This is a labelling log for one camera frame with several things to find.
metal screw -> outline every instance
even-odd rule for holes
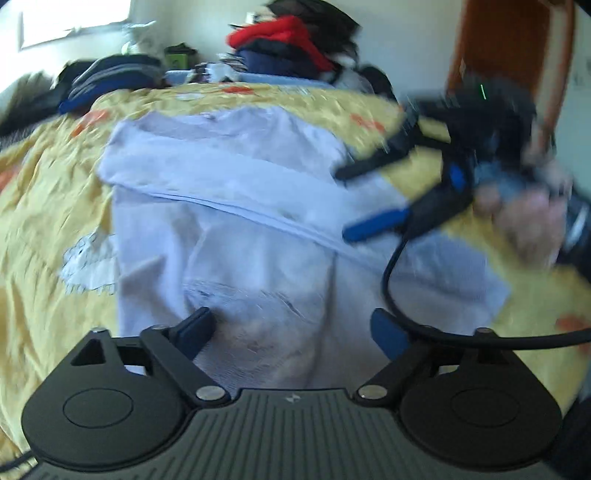
[[[381,385],[364,385],[357,393],[365,400],[381,400],[388,395],[388,390]]]
[[[221,400],[224,395],[226,395],[226,391],[217,385],[207,385],[199,388],[199,390],[195,392],[195,395],[199,400],[216,401]]]

window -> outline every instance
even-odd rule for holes
[[[132,0],[21,0],[22,46],[127,21]]]

yellow bedspread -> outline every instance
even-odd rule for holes
[[[375,96],[267,85],[226,93],[226,87],[113,92],[93,107],[107,109],[107,121],[71,138],[77,121],[60,118],[0,154],[0,171],[26,157],[18,177],[0,194],[0,459],[27,448],[20,427],[22,408],[62,357],[92,326],[104,325],[116,334],[115,296],[97,291],[68,294],[59,272],[67,249],[97,227],[110,228],[111,190],[94,172],[118,121],[150,110],[186,115],[244,104],[280,105],[368,154],[400,120],[395,105]],[[435,152],[417,151],[388,175],[412,197],[438,178],[439,164]],[[500,335],[555,333],[560,315],[591,314],[591,288],[572,270],[522,268],[489,222],[467,212],[447,231],[485,251],[496,272],[511,284],[512,297],[494,325]],[[586,371],[578,351],[524,352],[521,357],[566,408]]]

round pad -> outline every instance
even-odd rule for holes
[[[184,419],[174,391],[123,366],[66,373],[43,383],[22,414],[32,450],[53,465],[80,471],[132,465],[157,452]]]
[[[124,421],[133,409],[129,395],[108,388],[91,388],[70,398],[64,405],[64,415],[79,427],[104,429]]]
[[[425,450],[463,468],[517,468],[541,456],[562,422],[558,405],[532,374],[471,365],[409,390],[400,416]]]

gray ribbed surface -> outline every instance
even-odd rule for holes
[[[113,473],[44,465],[38,480],[558,480],[545,467],[470,473],[423,453],[386,410],[357,407],[344,391],[246,390],[235,404],[203,410],[167,452]],[[295,403],[288,398],[295,398]]]

